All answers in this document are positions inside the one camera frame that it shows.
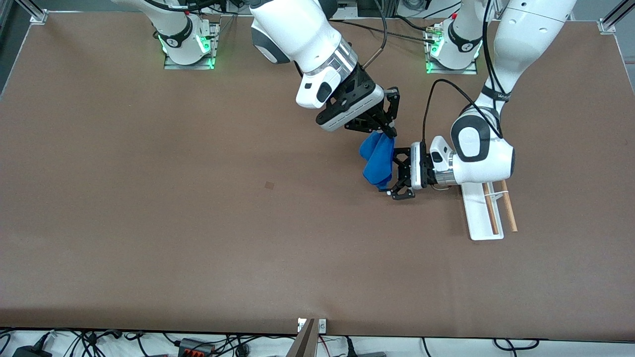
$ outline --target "black band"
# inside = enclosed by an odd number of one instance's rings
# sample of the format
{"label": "black band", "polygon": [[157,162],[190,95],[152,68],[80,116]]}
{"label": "black band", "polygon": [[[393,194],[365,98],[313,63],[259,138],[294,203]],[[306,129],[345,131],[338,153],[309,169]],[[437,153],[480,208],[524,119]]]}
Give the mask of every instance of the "black band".
{"label": "black band", "polygon": [[450,23],[450,26],[448,27],[448,35],[450,36],[450,40],[455,45],[457,45],[458,51],[463,53],[470,52],[474,47],[478,46],[478,44],[481,42],[481,39],[483,38],[479,37],[472,41],[468,41],[462,38],[461,36],[457,35],[456,32],[454,32],[454,22]]}
{"label": "black band", "polygon": [[494,99],[494,100],[500,100],[503,102],[509,102],[509,99],[512,97],[512,93],[502,93],[499,91],[495,91],[493,89],[491,89],[490,87],[488,87],[487,85],[483,85],[483,89],[481,89],[481,93],[485,94],[486,96]]}
{"label": "black band", "polygon": [[181,44],[183,43],[183,41],[185,41],[188,37],[190,37],[194,26],[192,25],[191,18],[189,17],[185,17],[185,18],[187,19],[187,25],[185,25],[185,28],[183,29],[183,31],[179,32],[178,34],[175,34],[172,36],[165,36],[164,34],[159,33],[159,36],[163,40],[163,43],[167,44],[168,46],[172,48],[179,48],[181,47]]}

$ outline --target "brown tabletop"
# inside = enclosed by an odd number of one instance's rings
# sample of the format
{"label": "brown tabletop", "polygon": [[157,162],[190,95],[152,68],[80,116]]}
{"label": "brown tabletop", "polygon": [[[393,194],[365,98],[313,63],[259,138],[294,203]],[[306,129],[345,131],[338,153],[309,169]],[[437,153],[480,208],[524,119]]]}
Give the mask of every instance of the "brown tabletop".
{"label": "brown tabletop", "polygon": [[[635,101],[613,36],[568,23],[519,80],[520,232],[477,243],[458,189],[396,202],[365,182],[365,135],[320,129],[250,23],[213,71],[163,70],[138,13],[31,28],[0,101],[0,325],[634,338]],[[360,61],[380,42],[334,26]],[[368,72],[401,91],[398,146],[420,140],[439,78],[420,43],[390,37]],[[445,77],[476,97],[486,74]],[[428,139],[464,105],[439,85]]]}

